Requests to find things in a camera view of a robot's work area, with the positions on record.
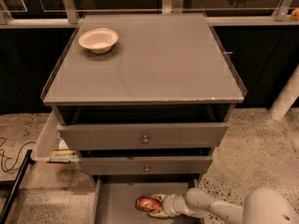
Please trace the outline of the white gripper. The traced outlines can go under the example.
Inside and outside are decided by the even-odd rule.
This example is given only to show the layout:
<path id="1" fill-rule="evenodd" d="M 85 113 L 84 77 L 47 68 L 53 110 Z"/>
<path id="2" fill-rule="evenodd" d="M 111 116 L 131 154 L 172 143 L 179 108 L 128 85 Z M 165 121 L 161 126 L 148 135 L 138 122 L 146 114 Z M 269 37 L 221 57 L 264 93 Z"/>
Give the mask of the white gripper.
<path id="1" fill-rule="evenodd" d="M 178 194 L 153 194 L 150 196 L 163 203 L 163 208 L 150 211 L 149 215 L 156 218 L 177 217 L 186 211 L 186 203 L 183 195 Z"/>

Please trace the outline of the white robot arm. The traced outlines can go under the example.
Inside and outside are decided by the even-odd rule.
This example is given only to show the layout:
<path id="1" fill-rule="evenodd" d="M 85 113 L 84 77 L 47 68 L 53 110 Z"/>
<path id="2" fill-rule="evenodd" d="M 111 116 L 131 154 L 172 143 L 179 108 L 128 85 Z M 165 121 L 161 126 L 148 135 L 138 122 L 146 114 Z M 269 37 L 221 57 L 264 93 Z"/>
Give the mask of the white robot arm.
<path id="1" fill-rule="evenodd" d="M 243 206 L 213 198 L 199 188 L 185 194 L 152 196 L 146 207 L 153 217 L 202 217 L 208 212 L 227 224 L 299 224 L 299 215 L 279 192 L 258 188 L 246 198 Z"/>

